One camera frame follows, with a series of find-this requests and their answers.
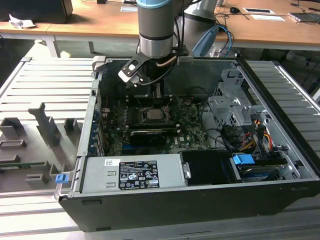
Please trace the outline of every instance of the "barcode sticker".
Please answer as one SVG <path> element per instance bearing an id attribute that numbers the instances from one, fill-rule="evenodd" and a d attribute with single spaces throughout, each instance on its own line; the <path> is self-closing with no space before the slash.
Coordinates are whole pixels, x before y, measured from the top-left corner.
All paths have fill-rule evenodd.
<path id="1" fill-rule="evenodd" d="M 119 166 L 120 159 L 105 159 L 104 166 L 111 167 L 111 166 Z"/>

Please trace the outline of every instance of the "blue cable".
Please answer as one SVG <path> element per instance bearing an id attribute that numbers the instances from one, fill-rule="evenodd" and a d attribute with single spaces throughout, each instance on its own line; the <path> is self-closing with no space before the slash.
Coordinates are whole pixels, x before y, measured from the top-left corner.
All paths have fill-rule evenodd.
<path id="1" fill-rule="evenodd" d="M 232 46 L 232 38 L 231 38 L 231 34 L 230 34 L 230 32 L 227 30 L 227 29 L 225 29 L 223 26 L 221 26 L 221 25 L 218 25 L 219 26 L 219 28 L 221 28 L 221 29 L 223 29 L 227 34 L 228 34 L 228 36 L 229 36 L 229 48 L 228 48 L 228 51 L 226 52 L 226 54 L 225 54 L 225 58 L 227 57 L 227 55 L 228 55 L 228 53 L 230 52 L 230 50 L 231 50 L 231 46 Z"/>

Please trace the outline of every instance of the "robotic arm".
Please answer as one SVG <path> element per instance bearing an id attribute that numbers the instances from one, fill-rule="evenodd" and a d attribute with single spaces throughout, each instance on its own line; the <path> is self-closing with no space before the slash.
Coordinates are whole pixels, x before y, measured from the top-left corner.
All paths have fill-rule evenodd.
<path id="1" fill-rule="evenodd" d="M 214 19 L 213 12 L 217 1 L 136 0 L 136 2 L 140 52 L 133 56 L 118 73 L 125 83 L 133 84 L 135 87 L 148 86 L 158 82 L 170 73 L 177 63 L 180 56 L 179 50 L 183 46 L 178 43 L 180 49 L 173 47 L 175 17 L 181 12 L 182 15 L 185 13 L 193 25 L 195 22 L 202 25 L 200 29 L 203 35 L 204 31 L 207 32 L 215 24 L 212 19 Z M 180 29 L 182 28 L 181 22 L 184 20 L 182 17 L 180 18 Z M 184 31 L 184 29 L 182 31 L 176 29 L 176 31 L 179 35 L 179 32 Z M 192 32 L 189 34 L 189 38 L 194 40 L 196 37 L 192 36 Z"/>

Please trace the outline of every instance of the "power supply label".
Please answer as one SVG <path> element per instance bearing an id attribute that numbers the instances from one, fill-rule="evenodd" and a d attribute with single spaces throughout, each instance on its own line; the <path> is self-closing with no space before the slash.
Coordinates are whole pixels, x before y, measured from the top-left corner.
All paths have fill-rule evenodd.
<path id="1" fill-rule="evenodd" d="M 159 188 L 157 161 L 131 161 L 119 164 L 119 189 Z"/>

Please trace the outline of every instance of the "metal table surface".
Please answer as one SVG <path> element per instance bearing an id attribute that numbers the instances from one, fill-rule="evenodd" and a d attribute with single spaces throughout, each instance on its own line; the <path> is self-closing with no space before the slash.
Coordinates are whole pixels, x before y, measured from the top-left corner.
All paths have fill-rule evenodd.
<path id="1" fill-rule="evenodd" d="M 91 61 L 56 58 L 21 62 L 1 88 L 0 119 L 18 115 L 22 123 L 35 125 L 26 107 L 33 100 L 41 99 L 46 103 L 46 113 L 54 116 L 57 123 L 62 123 L 69 115 L 83 121 L 93 79 Z M 319 124 L 319 108 L 311 97 L 280 66 L 270 62 L 249 61 L 249 64 L 319 152 L 319 138 L 309 130 Z M 300 108 L 301 114 L 295 114 L 296 108 Z M 274 216 L 85 233 L 59 205 L 53 193 L 54 189 L 0 193 L 0 237 L 9 240 L 296 240 L 318 239 L 320 234 L 320 195 L 300 199 Z"/>

